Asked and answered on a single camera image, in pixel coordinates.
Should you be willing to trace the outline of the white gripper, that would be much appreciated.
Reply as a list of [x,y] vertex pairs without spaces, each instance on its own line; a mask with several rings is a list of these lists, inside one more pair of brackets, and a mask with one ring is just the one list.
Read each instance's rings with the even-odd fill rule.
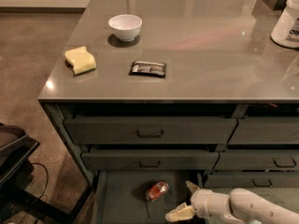
[[221,220],[229,220],[232,217],[228,194],[216,193],[210,189],[200,189],[190,180],[186,181],[186,187],[192,194],[191,205],[180,204],[165,215],[167,221],[189,220],[194,215],[202,218],[218,217]]

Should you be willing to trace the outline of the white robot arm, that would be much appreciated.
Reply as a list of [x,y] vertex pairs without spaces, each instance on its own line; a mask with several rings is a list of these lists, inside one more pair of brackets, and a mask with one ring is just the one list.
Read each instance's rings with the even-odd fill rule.
[[233,189],[229,194],[201,189],[191,181],[186,186],[192,193],[190,205],[180,204],[165,215],[169,222],[217,217],[224,224],[299,224],[299,215],[267,201],[247,189]]

